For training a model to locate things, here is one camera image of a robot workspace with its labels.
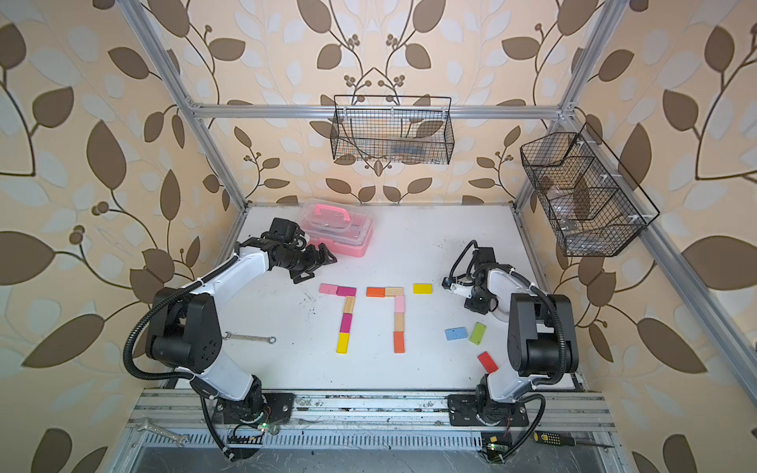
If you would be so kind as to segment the magenta block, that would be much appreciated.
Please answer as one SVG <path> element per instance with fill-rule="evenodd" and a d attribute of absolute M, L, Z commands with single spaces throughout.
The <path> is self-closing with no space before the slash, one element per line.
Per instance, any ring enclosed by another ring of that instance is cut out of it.
<path fill-rule="evenodd" d="M 339 286 L 337 288 L 336 295 L 340 297 L 355 297 L 357 295 L 357 289 Z"/>
<path fill-rule="evenodd" d="M 349 334 L 351 330 L 353 315 L 352 313 L 343 313 L 340 325 L 340 332 Z"/>

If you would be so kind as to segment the pink plastic toolbox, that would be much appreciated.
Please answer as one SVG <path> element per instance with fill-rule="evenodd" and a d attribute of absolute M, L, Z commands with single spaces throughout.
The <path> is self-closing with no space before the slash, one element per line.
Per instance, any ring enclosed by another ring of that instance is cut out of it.
<path fill-rule="evenodd" d="M 298 225 L 313 246 L 324 244 L 331 253 L 363 257 L 374 232 L 373 216 L 359 207 L 309 200 L 302 205 Z"/>

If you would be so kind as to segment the yellow block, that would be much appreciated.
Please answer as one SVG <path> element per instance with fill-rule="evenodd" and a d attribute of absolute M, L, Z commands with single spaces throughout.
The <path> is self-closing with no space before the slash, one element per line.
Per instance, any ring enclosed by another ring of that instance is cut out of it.
<path fill-rule="evenodd" d="M 432 284 L 414 284 L 413 294 L 414 295 L 432 295 L 433 285 Z"/>
<path fill-rule="evenodd" d="M 339 333 L 338 341 L 337 341 L 337 348 L 336 348 L 337 354 L 345 355 L 348 352 L 349 340 L 350 340 L 349 333 L 345 333 L 345 332 Z"/>

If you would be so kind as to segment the wooden block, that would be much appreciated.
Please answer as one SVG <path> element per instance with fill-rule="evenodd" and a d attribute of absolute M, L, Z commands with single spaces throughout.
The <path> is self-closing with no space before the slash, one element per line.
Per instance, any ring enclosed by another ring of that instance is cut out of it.
<path fill-rule="evenodd" d="M 384 295 L 387 298 L 396 298 L 404 295 L 404 289 L 402 287 L 387 287 L 384 289 Z"/>
<path fill-rule="evenodd" d="M 403 332 L 405 330 L 405 314 L 404 313 L 394 314 L 393 330 L 395 332 Z"/>
<path fill-rule="evenodd" d="M 356 298 L 354 296 L 347 296 L 345 298 L 343 313 L 349 313 L 349 315 L 352 315 L 354 313 L 355 303 Z"/>

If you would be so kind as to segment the orange block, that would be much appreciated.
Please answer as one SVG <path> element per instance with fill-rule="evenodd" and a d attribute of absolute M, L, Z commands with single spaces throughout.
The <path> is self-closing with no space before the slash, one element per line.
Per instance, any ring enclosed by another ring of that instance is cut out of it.
<path fill-rule="evenodd" d="M 386 296 L 386 289 L 377 287 L 368 287 L 366 291 L 368 298 L 384 298 Z"/>

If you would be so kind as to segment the red-orange block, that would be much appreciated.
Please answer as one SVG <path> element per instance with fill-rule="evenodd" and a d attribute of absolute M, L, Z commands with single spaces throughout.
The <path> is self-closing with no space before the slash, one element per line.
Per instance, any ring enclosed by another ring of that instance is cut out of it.
<path fill-rule="evenodd" d="M 393 352 L 395 354 L 405 353 L 405 338 L 403 331 L 394 331 L 393 333 Z"/>

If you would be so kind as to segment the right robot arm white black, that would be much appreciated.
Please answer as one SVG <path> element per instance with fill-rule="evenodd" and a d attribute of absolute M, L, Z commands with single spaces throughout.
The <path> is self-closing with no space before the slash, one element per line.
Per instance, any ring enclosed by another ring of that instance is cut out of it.
<path fill-rule="evenodd" d="M 485 374 L 475 389 L 478 425 L 499 426 L 530 402 L 540 386 L 554 386 L 573 374 L 579 350 L 573 307 L 563 295 L 548 294 L 509 264 L 484 263 L 468 275 L 447 276 L 442 287 L 465 297 L 470 311 L 488 315 L 506 302 L 510 370 Z"/>

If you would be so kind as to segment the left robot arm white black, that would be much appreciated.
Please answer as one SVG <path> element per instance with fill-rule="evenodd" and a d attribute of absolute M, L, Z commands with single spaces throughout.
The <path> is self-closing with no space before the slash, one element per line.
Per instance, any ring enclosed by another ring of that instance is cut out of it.
<path fill-rule="evenodd" d="M 325 244 L 303 238 L 249 238 L 210 273 L 179 289 L 163 289 L 136 323 L 123 348 L 126 372 L 138 380 L 188 380 L 204 399 L 215 399 L 233 421 L 259 425 L 271 408 L 257 376 L 244 371 L 223 348 L 219 309 L 241 289 L 273 268 L 293 283 L 337 262 Z"/>

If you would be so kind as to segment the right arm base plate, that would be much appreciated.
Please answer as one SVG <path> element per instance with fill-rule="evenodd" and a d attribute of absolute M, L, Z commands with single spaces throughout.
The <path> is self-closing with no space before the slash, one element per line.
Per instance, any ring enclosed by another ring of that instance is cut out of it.
<path fill-rule="evenodd" d="M 520 404 L 499 403 L 474 394 L 451 394 L 447 397 L 449 423 L 453 427 L 527 427 L 526 408 Z"/>

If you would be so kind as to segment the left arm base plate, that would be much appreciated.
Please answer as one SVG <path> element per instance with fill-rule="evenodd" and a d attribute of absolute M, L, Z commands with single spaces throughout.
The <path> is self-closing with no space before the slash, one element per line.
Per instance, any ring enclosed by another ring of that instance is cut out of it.
<path fill-rule="evenodd" d="M 250 394 L 242 401 L 219 399 L 215 413 L 221 416 L 224 424 L 284 423 L 292 416 L 295 399 L 293 392 L 264 391 Z"/>

